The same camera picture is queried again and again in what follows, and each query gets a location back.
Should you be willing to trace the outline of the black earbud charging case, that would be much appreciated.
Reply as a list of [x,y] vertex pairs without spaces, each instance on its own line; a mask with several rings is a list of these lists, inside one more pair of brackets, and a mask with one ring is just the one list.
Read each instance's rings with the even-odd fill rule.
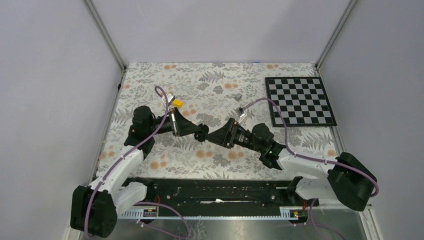
[[209,133],[209,127],[205,124],[198,125],[199,130],[194,133],[194,138],[199,142],[204,142],[206,140],[206,136]]

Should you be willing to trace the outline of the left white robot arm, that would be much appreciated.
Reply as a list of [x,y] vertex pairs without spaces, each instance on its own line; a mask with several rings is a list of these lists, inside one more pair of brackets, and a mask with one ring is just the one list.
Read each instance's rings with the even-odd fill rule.
[[137,107],[117,160],[103,176],[73,191],[70,227],[88,236],[106,238],[114,230],[118,217],[129,208],[138,202],[144,206],[158,203],[160,200],[152,180],[129,176],[153,149],[154,136],[164,133],[172,133],[175,137],[194,135],[196,140],[203,142],[208,132],[207,125],[187,120],[176,107],[160,117],[155,117],[148,106]]

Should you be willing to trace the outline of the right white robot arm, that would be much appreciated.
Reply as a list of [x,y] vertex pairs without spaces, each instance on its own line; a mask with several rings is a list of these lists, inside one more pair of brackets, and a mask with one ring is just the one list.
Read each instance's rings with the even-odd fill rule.
[[377,178],[351,153],[342,152],[333,157],[296,153],[275,141],[264,123],[246,130],[231,118],[204,138],[228,149],[237,145],[258,152],[259,160],[267,168],[312,176],[295,177],[290,183],[286,198],[293,206],[312,199],[337,200],[351,210],[362,212],[377,192]]

